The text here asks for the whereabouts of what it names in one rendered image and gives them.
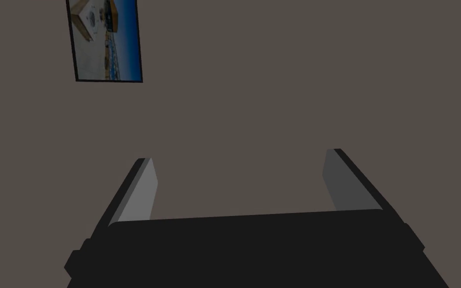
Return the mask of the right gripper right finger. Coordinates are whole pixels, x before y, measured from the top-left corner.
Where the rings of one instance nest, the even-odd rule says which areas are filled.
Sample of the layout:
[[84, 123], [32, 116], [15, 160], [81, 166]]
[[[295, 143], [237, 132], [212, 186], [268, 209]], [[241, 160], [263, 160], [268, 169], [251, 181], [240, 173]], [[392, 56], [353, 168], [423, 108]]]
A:
[[322, 178], [336, 210], [382, 210], [395, 215], [394, 208], [344, 150], [326, 150]]

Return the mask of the black framed wall picture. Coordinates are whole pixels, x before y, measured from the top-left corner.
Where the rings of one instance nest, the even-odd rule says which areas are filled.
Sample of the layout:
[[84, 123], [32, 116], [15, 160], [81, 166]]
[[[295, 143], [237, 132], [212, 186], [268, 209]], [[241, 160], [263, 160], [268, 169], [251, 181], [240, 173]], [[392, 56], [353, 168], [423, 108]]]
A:
[[138, 0], [64, 0], [74, 77], [142, 83]]

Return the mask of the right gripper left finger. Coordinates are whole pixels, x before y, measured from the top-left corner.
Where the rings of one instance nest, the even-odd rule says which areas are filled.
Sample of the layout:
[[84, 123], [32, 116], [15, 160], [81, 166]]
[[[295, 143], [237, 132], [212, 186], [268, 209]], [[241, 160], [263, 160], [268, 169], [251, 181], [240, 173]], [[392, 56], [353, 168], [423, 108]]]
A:
[[104, 229], [116, 222], [146, 221], [151, 218], [158, 178], [151, 158], [139, 158], [127, 173], [99, 220]]

